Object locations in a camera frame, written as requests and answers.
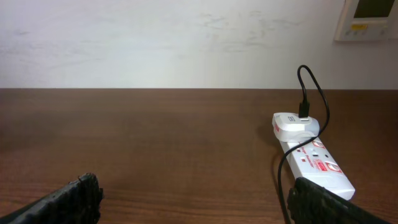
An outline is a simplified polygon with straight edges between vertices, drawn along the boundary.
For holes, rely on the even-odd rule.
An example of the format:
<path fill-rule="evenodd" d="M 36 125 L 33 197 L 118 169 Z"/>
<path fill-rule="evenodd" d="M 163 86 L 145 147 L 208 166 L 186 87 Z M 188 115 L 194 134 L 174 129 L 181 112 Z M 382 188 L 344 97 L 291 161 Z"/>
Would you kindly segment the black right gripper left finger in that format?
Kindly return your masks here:
<path fill-rule="evenodd" d="M 103 189 L 97 176 L 86 173 L 77 180 L 1 217 L 3 224 L 97 224 Z"/>

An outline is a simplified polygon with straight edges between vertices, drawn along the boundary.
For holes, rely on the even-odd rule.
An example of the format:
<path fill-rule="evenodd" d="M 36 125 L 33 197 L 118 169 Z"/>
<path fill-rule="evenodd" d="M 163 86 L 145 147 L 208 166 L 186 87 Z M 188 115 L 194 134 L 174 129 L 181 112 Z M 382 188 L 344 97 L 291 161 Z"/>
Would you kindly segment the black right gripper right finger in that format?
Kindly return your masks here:
<path fill-rule="evenodd" d="M 389 224 L 304 177 L 289 190 L 287 208 L 298 224 Z"/>

